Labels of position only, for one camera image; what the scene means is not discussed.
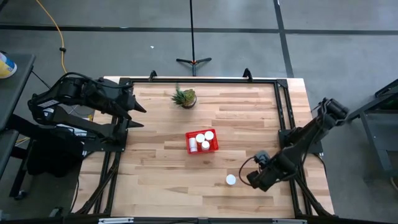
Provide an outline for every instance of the tripod stand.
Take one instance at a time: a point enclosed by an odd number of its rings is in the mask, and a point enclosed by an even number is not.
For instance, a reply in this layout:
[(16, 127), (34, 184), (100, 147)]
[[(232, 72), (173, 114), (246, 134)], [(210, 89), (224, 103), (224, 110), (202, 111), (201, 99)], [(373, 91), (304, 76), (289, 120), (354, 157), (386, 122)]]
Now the tripod stand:
[(185, 59), (177, 58), (176, 61), (190, 64), (192, 66), (192, 76), (195, 77), (197, 75), (197, 65), (201, 62), (209, 62), (209, 61), (211, 61), (211, 58), (195, 60), (195, 42), (193, 40), (192, 0), (189, 1), (189, 6), (190, 6), (190, 12), (191, 12), (192, 60), (185, 60)]

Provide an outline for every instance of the wooden tabletop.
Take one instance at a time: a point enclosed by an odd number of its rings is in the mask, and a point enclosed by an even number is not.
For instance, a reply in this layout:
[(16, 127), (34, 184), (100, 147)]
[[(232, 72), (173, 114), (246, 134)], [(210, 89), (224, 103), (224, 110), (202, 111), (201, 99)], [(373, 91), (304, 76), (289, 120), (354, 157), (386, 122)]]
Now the wooden tabletop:
[[(119, 81), (119, 77), (105, 78)], [(296, 125), (304, 126), (312, 119), (304, 82), (294, 78), (288, 79), (288, 84)], [(260, 150), (266, 150), (270, 156), (280, 150), (273, 85), (182, 83), (180, 86), (183, 90), (196, 91), (198, 100), (190, 110), (170, 100), (175, 92), (174, 83), (134, 85), (134, 94), (147, 113), (132, 111), (130, 115), (145, 127), (129, 130), (112, 216), (294, 217), (288, 182), (275, 184), (263, 192), (238, 179), (238, 170), (246, 158)], [(283, 94), (281, 97), (285, 109)], [(96, 113), (94, 121), (110, 123), (111, 117)], [(220, 149), (188, 155), (185, 133), (209, 128), (216, 130)], [(74, 210), (84, 204), (98, 185), (103, 157), (103, 152), (96, 152), (83, 161)], [(243, 175), (256, 168), (254, 162), (248, 163)], [(227, 185), (228, 174), (237, 177), (234, 186)], [(313, 194), (333, 213), (325, 171), (315, 156), (308, 156), (305, 175)], [(299, 190), (298, 196), (304, 211)]]

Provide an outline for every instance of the red plastic crate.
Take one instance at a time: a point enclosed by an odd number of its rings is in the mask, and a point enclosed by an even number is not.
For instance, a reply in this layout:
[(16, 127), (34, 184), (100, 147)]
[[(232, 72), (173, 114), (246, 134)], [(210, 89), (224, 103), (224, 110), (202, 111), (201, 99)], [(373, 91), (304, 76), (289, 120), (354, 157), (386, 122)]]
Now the red plastic crate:
[[(211, 140), (210, 143), (210, 148), (209, 150), (202, 150), (201, 145), (197, 143), (198, 151), (197, 152), (191, 152), (189, 150), (189, 139), (190, 138), (195, 138), (198, 134), (205, 134), (207, 131), (211, 131), (214, 134), (213, 140)], [(207, 152), (214, 152), (218, 150), (218, 142), (217, 142), (217, 135), (216, 135), (216, 130), (214, 129), (207, 129), (207, 130), (201, 130), (201, 131), (193, 131), (189, 133), (185, 133), (185, 140), (187, 141), (187, 152), (188, 154), (200, 154), (200, 153), (207, 153)]]

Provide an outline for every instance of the gray floor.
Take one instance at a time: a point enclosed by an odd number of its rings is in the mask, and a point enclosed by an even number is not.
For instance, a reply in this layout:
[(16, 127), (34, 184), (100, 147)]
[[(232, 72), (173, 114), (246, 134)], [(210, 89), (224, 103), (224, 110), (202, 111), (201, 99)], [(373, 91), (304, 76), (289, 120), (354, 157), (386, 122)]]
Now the gray floor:
[[(189, 27), (184, 0), (42, 0), (55, 20), (74, 26)], [(397, 30), (395, 0), (280, 0), (286, 29)], [(270, 0), (193, 0), (195, 25), (218, 28), (277, 28)], [(51, 21), (34, 0), (12, 0), (0, 22), (47, 24)], [(0, 31), (0, 49), (36, 54), (34, 70), (53, 84), (62, 74), (60, 39), (52, 31)], [(103, 75), (190, 75), (175, 58), (190, 59), (189, 33), (64, 32), (69, 71)], [(286, 77), (278, 34), (195, 34), (197, 58), (213, 57), (199, 76), (240, 77), (248, 67), (256, 77)], [(356, 109), (397, 78), (398, 36), (287, 35), (294, 76), (304, 78), (311, 106), (333, 97)], [(45, 86), (30, 77), (16, 113), (31, 119), (26, 101)], [(324, 140), (330, 193), (337, 215), (396, 222), (398, 192), (377, 174), (378, 160), (369, 148), (362, 124), (334, 129)], [(17, 161), (11, 160), (0, 181), (0, 208), (14, 218), (42, 217), (54, 206), (72, 201), (76, 172), (62, 179), (34, 177), (28, 198), (7, 198)]]

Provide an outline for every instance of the wheel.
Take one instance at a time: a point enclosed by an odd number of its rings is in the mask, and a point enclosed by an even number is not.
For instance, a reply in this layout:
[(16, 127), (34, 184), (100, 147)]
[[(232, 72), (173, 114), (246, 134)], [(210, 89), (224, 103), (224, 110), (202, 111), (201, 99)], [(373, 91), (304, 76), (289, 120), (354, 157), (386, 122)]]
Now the wheel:
[(22, 200), (26, 198), (27, 192), (25, 190), (20, 190), (18, 195), (14, 197), (15, 200)]

